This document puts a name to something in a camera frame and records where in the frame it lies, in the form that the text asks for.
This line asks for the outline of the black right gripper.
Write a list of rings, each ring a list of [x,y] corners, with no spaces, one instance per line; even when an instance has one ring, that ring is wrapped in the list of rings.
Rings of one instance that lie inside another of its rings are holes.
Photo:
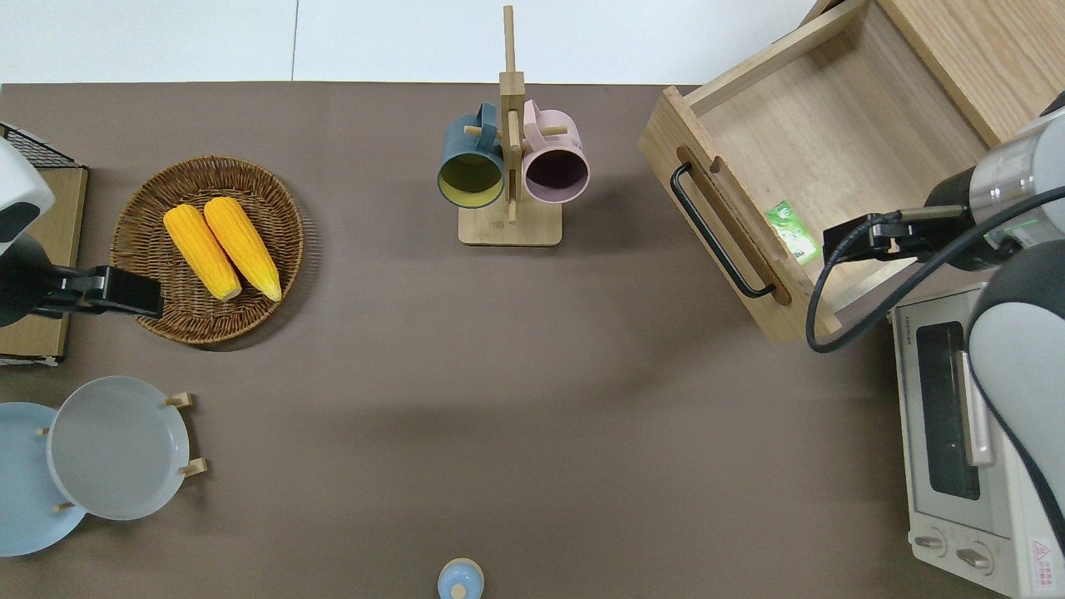
[[[887,262],[925,254],[927,242],[901,211],[870,213],[823,231],[826,265],[866,260]]]

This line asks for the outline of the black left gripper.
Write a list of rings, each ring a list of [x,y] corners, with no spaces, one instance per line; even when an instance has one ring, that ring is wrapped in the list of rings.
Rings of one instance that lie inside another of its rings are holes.
[[[113,265],[91,269],[53,266],[45,279],[45,293],[33,307],[35,317],[60,319],[66,314],[117,312],[162,318],[162,285]]]

